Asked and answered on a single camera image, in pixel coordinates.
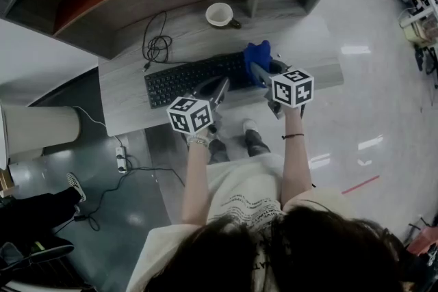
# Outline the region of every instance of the white cube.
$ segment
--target white cube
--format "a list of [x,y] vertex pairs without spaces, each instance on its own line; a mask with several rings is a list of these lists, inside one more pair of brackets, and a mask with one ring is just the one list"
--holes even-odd
[[206,100],[178,97],[167,108],[174,131],[196,134],[213,124],[210,104]]
[[271,80],[274,101],[298,107],[313,100],[315,79],[305,70],[294,69],[274,76]]

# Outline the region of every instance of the coffee cup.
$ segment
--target coffee cup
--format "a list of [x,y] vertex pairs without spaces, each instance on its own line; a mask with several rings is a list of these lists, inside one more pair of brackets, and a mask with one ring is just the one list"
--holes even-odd
[[242,28],[240,22],[233,17],[233,9],[231,9],[231,6],[226,3],[214,3],[209,6],[205,12],[205,18],[208,23],[215,28]]

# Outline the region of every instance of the white cylinder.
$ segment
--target white cylinder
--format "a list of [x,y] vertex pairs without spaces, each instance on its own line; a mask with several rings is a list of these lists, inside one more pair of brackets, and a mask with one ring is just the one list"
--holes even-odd
[[9,155],[72,142],[81,131],[79,116],[72,107],[2,108]]

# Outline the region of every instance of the black bracelet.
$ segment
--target black bracelet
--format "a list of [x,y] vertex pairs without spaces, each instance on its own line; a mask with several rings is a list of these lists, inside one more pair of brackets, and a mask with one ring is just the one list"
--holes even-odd
[[304,136],[304,134],[289,134],[289,135],[282,136],[282,139],[283,140],[292,139],[293,137],[296,137],[296,136],[299,136],[299,135]]

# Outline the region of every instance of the white shirt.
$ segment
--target white shirt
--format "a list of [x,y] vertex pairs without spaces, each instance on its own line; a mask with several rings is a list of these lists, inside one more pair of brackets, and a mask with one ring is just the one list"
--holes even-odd
[[[254,233],[269,226],[273,217],[284,215],[295,206],[319,210],[330,209],[344,217],[353,217],[350,206],[339,191],[312,189],[292,198],[283,208],[279,202],[284,159],[266,153],[249,159],[207,166],[207,180],[212,201],[207,223],[232,215]],[[147,282],[173,257],[179,244],[200,226],[170,225],[149,232],[127,291],[143,291]],[[275,289],[274,279],[267,278],[264,252],[258,252],[253,271],[255,291]]]

